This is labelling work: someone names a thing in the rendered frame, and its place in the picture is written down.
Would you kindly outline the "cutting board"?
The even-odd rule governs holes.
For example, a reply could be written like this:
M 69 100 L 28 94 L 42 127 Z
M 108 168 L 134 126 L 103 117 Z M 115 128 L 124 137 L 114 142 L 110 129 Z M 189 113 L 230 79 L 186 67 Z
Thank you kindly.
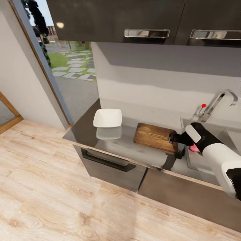
M 150 124 L 138 123 L 134 142 L 145 146 L 150 146 L 172 153 L 178 152 L 178 143 L 169 143 L 169 136 L 174 136 L 175 130 L 153 126 Z

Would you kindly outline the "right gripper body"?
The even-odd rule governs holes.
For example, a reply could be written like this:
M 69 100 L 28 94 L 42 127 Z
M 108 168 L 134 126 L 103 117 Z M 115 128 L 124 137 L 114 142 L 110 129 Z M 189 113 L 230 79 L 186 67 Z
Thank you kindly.
M 183 134 L 179 135 L 179 134 L 174 134 L 174 139 L 173 141 L 177 142 L 177 143 L 182 143 L 182 144 L 185 144 L 185 145 L 188 145 L 188 146 L 193 146 L 194 145 L 194 142 L 193 141 L 186 141 L 184 138 L 183 138 Z

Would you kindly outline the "vidalia onion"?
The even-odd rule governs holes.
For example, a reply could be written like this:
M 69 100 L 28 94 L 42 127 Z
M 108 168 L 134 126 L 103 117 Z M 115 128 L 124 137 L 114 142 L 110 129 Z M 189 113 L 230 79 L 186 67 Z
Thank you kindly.
M 189 148 L 193 152 L 199 152 L 199 149 L 197 148 L 197 146 L 195 144 L 193 146 L 189 146 Z

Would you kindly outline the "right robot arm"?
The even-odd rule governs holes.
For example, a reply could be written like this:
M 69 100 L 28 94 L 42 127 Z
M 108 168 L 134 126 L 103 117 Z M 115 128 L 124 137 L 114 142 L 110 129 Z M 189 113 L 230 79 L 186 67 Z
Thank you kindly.
M 188 146 L 194 144 L 204 156 L 224 192 L 241 201 L 241 156 L 224 145 L 200 123 L 188 124 L 182 134 L 170 141 Z

